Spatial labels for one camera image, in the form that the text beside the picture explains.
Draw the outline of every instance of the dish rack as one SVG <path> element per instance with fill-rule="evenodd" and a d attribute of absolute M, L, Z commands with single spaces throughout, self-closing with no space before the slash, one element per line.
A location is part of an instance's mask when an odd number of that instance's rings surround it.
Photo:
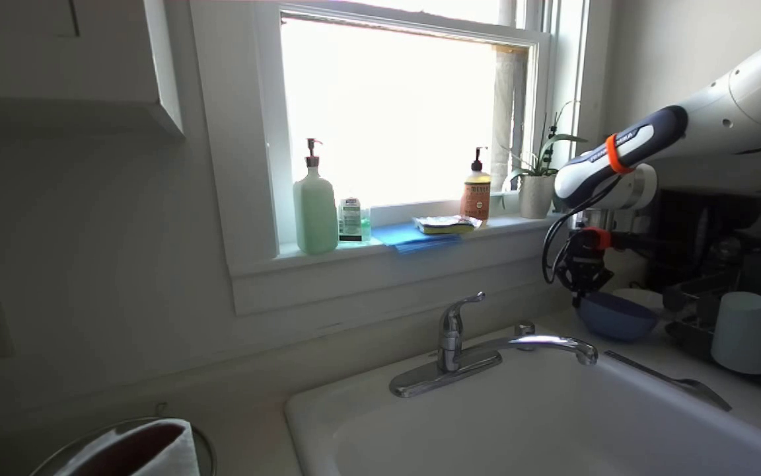
<path fill-rule="evenodd" d="M 749 292 L 737 274 L 704 275 L 664 292 L 667 334 L 683 352 L 715 364 L 712 345 L 720 303 L 727 292 Z"/>

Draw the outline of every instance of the bowl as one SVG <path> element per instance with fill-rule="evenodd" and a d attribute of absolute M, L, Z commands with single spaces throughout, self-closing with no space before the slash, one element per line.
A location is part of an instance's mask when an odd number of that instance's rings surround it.
<path fill-rule="evenodd" d="M 579 321 L 604 338 L 641 341 L 654 334 L 658 313 L 613 293 L 586 293 L 579 307 Z"/>

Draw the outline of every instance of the window sill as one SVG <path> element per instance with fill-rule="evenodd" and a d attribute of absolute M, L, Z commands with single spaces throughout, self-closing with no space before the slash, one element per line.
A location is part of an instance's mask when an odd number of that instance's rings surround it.
<path fill-rule="evenodd" d="M 548 225 L 549 219 L 495 218 L 487 227 L 420 255 L 400 255 L 379 242 L 346 245 L 324 258 L 281 252 L 267 264 L 234 274 L 236 311 L 244 319 L 265 316 L 535 260 Z"/>

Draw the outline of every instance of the window trim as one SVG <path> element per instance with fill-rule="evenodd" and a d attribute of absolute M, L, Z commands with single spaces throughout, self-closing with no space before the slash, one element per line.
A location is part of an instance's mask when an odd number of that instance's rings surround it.
<path fill-rule="evenodd" d="M 461 247 L 436 255 L 403 258 L 391 250 L 368 247 L 335 252 L 330 258 L 285 258 L 283 238 L 293 231 L 293 214 L 275 214 L 275 209 L 291 211 L 293 208 L 291 194 L 272 192 L 288 182 L 291 172 L 288 167 L 279 169 L 267 161 L 269 155 L 288 157 L 285 130 L 279 128 L 285 126 L 283 73 L 281 57 L 272 53 L 272 49 L 281 51 L 281 34 L 279 29 L 265 29 L 267 21 L 275 21 L 279 28 L 281 5 L 190 4 L 190 9 L 226 263 L 238 316 L 310 307 L 454 274 L 475 274 L 539 255 L 548 222 L 516 219 L 509 227 L 479 231 L 461 242 Z M 542 44 L 535 51 L 539 51 L 539 59 L 548 59 L 542 57 L 549 44 L 548 34 L 535 38 Z M 539 66 L 536 87 L 549 86 L 544 74 L 548 69 Z M 548 112 L 548 103 L 549 94 L 536 94 L 542 115 Z"/>

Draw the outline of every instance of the green soap bottle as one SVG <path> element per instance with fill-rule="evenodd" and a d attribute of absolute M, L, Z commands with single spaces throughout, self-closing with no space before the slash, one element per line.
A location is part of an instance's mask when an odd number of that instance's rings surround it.
<path fill-rule="evenodd" d="M 296 233 L 305 255 L 329 255 L 335 250 L 334 185 L 321 176 L 318 140 L 310 137 L 306 177 L 296 182 Z"/>

